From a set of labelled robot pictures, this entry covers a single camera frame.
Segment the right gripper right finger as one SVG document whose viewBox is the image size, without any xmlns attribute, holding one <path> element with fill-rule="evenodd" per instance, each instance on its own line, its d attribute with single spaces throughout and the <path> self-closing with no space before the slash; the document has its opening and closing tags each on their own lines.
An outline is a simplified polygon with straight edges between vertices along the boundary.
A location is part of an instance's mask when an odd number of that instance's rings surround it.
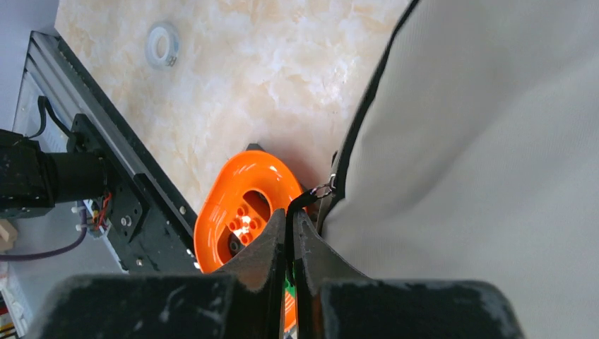
<svg viewBox="0 0 599 339">
<path fill-rule="evenodd" d="M 377 280 L 292 217 L 299 338 L 523 338 L 507 298 L 472 280 Z"/>
</svg>

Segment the cream canvas student bag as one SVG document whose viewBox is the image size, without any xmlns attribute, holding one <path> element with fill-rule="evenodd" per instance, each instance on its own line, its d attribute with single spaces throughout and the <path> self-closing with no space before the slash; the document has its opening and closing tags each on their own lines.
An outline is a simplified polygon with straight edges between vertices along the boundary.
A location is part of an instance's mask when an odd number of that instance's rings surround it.
<svg viewBox="0 0 599 339">
<path fill-rule="evenodd" d="M 598 2 L 412 1 L 319 227 L 373 278 L 485 280 L 528 338 L 598 337 Z"/>
</svg>

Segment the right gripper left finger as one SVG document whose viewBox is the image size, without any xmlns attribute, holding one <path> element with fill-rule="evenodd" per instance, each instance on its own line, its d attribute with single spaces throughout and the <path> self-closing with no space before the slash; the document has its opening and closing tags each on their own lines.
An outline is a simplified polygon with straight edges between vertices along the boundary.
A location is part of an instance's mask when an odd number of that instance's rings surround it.
<svg viewBox="0 0 599 339">
<path fill-rule="evenodd" d="M 59 283 L 29 338 L 280 338 L 285 211 L 214 273 L 76 275 Z"/>
</svg>

